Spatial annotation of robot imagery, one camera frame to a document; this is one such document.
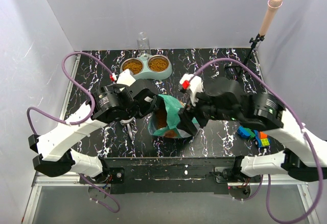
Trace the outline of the grey food scoop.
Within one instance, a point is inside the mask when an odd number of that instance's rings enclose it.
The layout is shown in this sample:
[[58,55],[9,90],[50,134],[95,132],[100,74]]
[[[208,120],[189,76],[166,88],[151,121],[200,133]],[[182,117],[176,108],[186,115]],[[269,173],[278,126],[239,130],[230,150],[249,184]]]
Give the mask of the grey food scoop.
[[134,117],[128,119],[128,120],[121,120],[120,123],[125,126],[127,128],[127,132],[129,135],[129,138],[131,139],[131,141],[134,140],[134,136],[133,136],[133,132],[132,132],[132,127],[131,127],[131,123],[133,122]]

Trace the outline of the teal dog food bag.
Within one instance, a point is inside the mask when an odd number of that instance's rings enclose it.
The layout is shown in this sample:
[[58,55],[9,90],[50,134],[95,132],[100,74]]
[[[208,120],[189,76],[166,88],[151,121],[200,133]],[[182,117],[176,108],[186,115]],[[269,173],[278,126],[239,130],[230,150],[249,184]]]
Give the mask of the teal dog food bag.
[[162,129],[156,128],[156,118],[155,112],[152,112],[148,123],[148,132],[151,136],[156,137],[166,137],[173,139],[188,138],[191,137],[187,132],[178,129],[178,124],[180,122],[178,111],[183,108],[185,104],[173,96],[170,95],[159,95],[162,98],[160,107],[165,106],[167,112],[167,126]]

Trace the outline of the teal double pet bowl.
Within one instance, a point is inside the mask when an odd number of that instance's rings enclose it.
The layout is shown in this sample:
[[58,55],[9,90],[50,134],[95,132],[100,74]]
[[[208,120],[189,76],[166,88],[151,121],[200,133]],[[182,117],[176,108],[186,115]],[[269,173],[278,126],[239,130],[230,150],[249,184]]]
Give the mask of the teal double pet bowl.
[[172,64],[163,55],[143,54],[137,58],[130,58],[121,64],[120,73],[126,69],[137,79],[164,80],[172,74]]

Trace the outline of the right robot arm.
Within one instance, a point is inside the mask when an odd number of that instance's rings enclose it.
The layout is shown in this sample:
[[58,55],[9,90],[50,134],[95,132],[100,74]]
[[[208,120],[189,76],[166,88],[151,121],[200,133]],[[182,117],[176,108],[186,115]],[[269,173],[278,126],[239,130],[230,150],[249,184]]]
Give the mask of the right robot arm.
[[307,132],[317,160],[290,109],[274,95],[261,92],[246,94],[237,81],[218,78],[206,89],[199,76],[184,74],[179,82],[181,92],[190,96],[178,112],[178,129],[195,136],[209,120],[236,121],[241,126],[267,134],[285,146],[281,152],[265,156],[237,156],[233,167],[223,172],[237,182],[257,175],[289,175],[304,182],[319,180],[317,163],[326,179],[326,141]]

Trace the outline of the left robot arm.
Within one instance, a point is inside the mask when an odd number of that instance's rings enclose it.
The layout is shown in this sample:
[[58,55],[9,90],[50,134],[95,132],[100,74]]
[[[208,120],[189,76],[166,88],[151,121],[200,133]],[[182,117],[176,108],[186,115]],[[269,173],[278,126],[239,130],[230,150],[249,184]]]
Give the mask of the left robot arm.
[[110,174],[104,159],[79,153],[72,149],[73,145],[112,122],[144,118],[156,111],[161,101],[149,80],[101,87],[53,130],[28,138],[30,149],[37,153],[33,158],[34,169],[48,177],[71,171],[104,183]]

